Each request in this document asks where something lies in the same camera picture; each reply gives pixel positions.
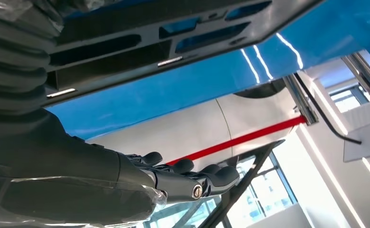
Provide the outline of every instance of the metal screw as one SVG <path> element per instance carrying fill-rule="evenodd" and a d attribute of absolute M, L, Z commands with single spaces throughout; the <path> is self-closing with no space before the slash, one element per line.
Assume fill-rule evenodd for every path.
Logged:
<path fill-rule="evenodd" d="M 202 196 L 202 186 L 200 184 L 195 185 L 192 191 L 192 197 L 197 200 Z"/>

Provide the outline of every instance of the white car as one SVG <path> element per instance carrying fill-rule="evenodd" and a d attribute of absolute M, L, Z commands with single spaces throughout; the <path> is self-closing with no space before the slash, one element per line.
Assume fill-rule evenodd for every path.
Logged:
<path fill-rule="evenodd" d="M 200 150 L 300 116 L 284 86 L 262 95 L 271 84 L 226 95 L 126 129 L 88 140 L 125 154 L 157 151 L 168 163 Z M 284 138 L 292 128 L 269 133 L 194 160 L 194 171 Z"/>

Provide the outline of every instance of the plastic wrap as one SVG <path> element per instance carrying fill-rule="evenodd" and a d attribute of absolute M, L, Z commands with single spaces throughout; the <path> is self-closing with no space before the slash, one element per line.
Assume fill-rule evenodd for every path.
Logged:
<path fill-rule="evenodd" d="M 165 204 L 162 192 L 139 184 L 0 178 L 0 227 L 131 227 Z"/>
<path fill-rule="evenodd" d="M 15 21 L 31 7 L 29 0 L 0 0 L 0 19 Z"/>

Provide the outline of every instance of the rectangular slot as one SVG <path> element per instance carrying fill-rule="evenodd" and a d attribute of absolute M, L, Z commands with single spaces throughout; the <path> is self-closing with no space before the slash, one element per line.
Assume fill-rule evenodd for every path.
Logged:
<path fill-rule="evenodd" d="M 92 45 L 77 47 L 50 55 L 50 64 L 55 67 L 64 66 L 66 64 L 132 48 L 138 45 L 141 41 L 142 39 L 140 35 L 133 34 L 106 40 Z"/>
<path fill-rule="evenodd" d="M 227 14 L 227 17 L 225 18 L 225 20 L 230 21 L 230 20 L 235 20 L 235 19 L 251 16 L 253 14 L 261 12 L 266 7 L 268 7 L 271 3 L 272 1 L 264 1 L 258 4 L 240 7 L 238 9 L 231 11 L 229 14 Z"/>
<path fill-rule="evenodd" d="M 183 39 L 176 45 L 176 53 L 184 53 L 210 44 L 233 38 L 240 34 L 250 22 L 222 28 L 213 32 Z"/>
<path fill-rule="evenodd" d="M 168 25 L 164 25 L 159 29 L 160 39 L 176 36 L 182 33 L 193 31 L 199 18 L 190 18 L 182 21 L 177 21 Z"/>
<path fill-rule="evenodd" d="M 164 61 L 169 57 L 170 47 L 171 41 L 167 40 L 60 69 L 56 74 L 49 72 L 48 77 L 57 77 L 51 81 L 57 82 L 53 87 L 58 89 L 78 88 L 108 76 Z"/>

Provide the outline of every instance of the robotic hand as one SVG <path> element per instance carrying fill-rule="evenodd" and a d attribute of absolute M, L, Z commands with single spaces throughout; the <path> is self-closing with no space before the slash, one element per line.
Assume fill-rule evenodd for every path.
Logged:
<path fill-rule="evenodd" d="M 190 172 L 194 164 L 183 159 L 175 165 L 157 165 L 162 157 L 152 152 L 144 157 L 127 155 L 134 165 L 154 180 L 156 189 L 167 196 L 168 202 L 185 202 L 225 193 L 234 186 L 239 174 L 234 167 L 220 168 L 212 164 L 200 172 Z"/>
<path fill-rule="evenodd" d="M 191 161 L 157 165 L 156 152 L 126 156 L 67 135 L 40 107 L 54 24 L 63 20 L 39 4 L 46 1 L 33 2 L 15 20 L 0 19 L 0 227 L 131 224 L 157 205 L 222 194 L 237 182 L 233 167 L 190 172 Z"/>

